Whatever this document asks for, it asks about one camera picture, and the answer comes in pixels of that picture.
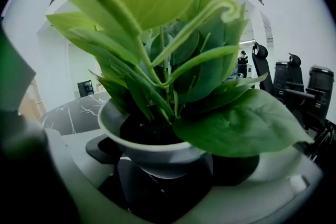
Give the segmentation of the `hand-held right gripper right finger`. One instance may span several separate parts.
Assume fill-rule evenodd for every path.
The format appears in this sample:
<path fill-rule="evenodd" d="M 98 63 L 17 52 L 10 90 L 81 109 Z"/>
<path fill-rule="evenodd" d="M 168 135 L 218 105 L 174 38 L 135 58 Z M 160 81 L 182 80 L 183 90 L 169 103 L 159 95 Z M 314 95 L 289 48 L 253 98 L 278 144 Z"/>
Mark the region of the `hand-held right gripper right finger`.
<path fill-rule="evenodd" d="M 237 186 L 215 186 L 181 224 L 282 224 L 312 196 L 322 170 L 295 148 L 261 154 Z"/>

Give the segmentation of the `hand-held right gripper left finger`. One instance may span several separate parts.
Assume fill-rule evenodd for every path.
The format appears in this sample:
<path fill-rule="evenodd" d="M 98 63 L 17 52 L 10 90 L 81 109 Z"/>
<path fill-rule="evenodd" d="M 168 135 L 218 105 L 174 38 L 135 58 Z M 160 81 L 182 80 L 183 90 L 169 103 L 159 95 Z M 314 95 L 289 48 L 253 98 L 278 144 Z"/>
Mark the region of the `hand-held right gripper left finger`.
<path fill-rule="evenodd" d="M 75 163 L 64 137 L 47 129 L 51 159 L 75 204 L 80 224 L 137 224 L 136 216 L 104 196 Z"/>

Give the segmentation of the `green plant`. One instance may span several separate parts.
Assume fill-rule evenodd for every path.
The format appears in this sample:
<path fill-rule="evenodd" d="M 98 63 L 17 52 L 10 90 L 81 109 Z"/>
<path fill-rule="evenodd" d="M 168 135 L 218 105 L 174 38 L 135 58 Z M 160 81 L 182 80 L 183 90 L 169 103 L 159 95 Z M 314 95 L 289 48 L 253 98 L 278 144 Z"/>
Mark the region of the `green plant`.
<path fill-rule="evenodd" d="M 99 126 L 146 173 L 174 179 L 205 154 L 249 158 L 314 140 L 292 111 L 229 81 L 247 23 L 236 0 L 68 0 L 47 19 L 93 55 L 110 100 Z"/>

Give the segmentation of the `large black mesh chair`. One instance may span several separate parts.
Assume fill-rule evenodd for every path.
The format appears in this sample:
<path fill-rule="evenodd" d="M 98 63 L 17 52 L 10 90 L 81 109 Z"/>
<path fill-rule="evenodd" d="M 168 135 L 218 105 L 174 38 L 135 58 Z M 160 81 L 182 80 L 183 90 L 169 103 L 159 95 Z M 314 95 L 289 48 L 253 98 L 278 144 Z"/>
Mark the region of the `large black mesh chair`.
<path fill-rule="evenodd" d="M 309 70 L 306 93 L 314 96 L 307 108 L 305 129 L 319 131 L 325 124 L 334 83 L 334 72 L 322 66 L 313 65 Z"/>

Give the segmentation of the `black office chair with headrest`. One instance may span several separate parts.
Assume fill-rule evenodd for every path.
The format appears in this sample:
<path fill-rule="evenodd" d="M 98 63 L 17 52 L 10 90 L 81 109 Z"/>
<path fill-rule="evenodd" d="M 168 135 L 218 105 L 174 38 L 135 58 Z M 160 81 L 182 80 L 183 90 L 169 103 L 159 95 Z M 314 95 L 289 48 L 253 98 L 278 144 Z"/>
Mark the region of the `black office chair with headrest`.
<path fill-rule="evenodd" d="M 255 66 L 255 70 L 257 75 L 263 76 L 267 75 L 266 78 L 259 83 L 260 89 L 268 92 L 272 96 L 275 95 L 274 85 L 270 76 L 269 65 L 267 61 L 268 50 L 263 45 L 260 45 L 257 42 L 254 42 L 253 51 L 252 51 L 252 59 Z"/>
<path fill-rule="evenodd" d="M 301 71 L 301 59 L 289 53 L 289 60 L 277 61 L 275 65 L 274 90 L 275 96 L 292 111 L 303 101 L 298 94 L 288 93 L 288 90 L 304 92 Z"/>

